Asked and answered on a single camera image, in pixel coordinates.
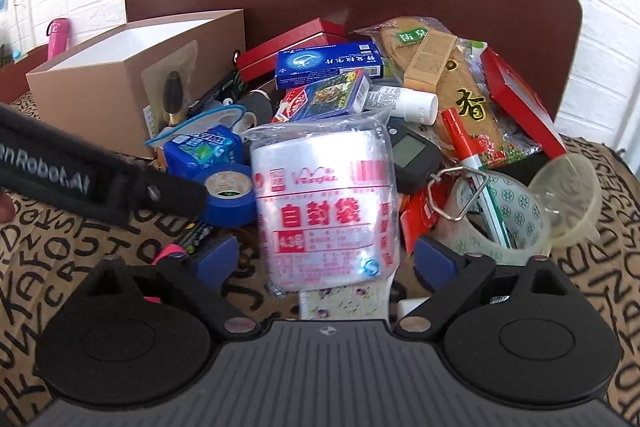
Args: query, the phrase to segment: metal screw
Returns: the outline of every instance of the metal screw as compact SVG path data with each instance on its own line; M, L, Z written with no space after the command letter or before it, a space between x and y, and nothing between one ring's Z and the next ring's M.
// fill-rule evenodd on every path
M160 189L155 185L149 185L146 188L146 192L149 194L151 201L160 201Z
M225 322L225 330L229 333L249 333L255 328L255 322L249 317L233 317Z
M424 317L405 317L399 324L404 331L411 333L422 333L431 328L431 321Z

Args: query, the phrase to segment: digital scale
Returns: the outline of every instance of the digital scale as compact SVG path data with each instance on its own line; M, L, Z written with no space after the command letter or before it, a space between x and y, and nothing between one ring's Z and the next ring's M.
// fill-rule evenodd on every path
M426 186L431 174L438 172L444 156L434 143L409 129L402 121L390 120L386 129L391 137L398 192L415 194Z

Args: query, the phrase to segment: plastic bag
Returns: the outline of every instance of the plastic bag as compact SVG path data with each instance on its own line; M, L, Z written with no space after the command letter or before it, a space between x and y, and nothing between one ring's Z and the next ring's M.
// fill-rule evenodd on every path
M388 109L250 129L260 250L271 282L316 290L399 264Z
M411 16L395 17L382 24L356 30L356 33L366 35L374 41L380 55L389 64L393 76L402 86L404 71L409 67L424 38L420 32L424 28L450 33L439 20L433 17Z
M409 16L390 19L357 32L373 39L398 82L402 82L405 69L426 35L425 30L450 33L437 19ZM485 47L484 42L457 38L436 94L439 110L455 108L466 131L477 139L484 167L495 168L540 152L542 148L490 98L479 59ZM447 157L457 160L439 115L433 126L417 123L408 126L433 141Z

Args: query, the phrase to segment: open box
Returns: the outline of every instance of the open box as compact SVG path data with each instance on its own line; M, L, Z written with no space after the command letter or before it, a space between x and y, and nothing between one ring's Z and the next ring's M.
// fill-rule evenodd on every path
M152 158L162 88L177 70L186 103L234 68L244 52L242 10L126 23L27 74L40 119L113 152Z

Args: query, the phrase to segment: tape roll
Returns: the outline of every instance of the tape roll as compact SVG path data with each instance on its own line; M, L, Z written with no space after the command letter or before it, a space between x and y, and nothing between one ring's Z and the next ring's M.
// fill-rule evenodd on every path
M256 125L270 123L273 118L271 100L263 90L253 90L238 100L237 105L244 106L247 112L255 115Z
M193 181L209 191L203 221L216 227L242 227L255 220L256 206L251 168L217 164L204 169Z
M538 200L527 187L499 172L486 171L488 189L494 195L504 224L515 248L505 248L490 241L465 216L453 222L441 217L436 223L433 237L456 253L481 252L495 259L497 264L524 266L533 255L549 255L550 224L548 216L538 206ZM445 211L457 216L472 195L467 180L458 179L453 185ZM475 203L470 211L479 212Z

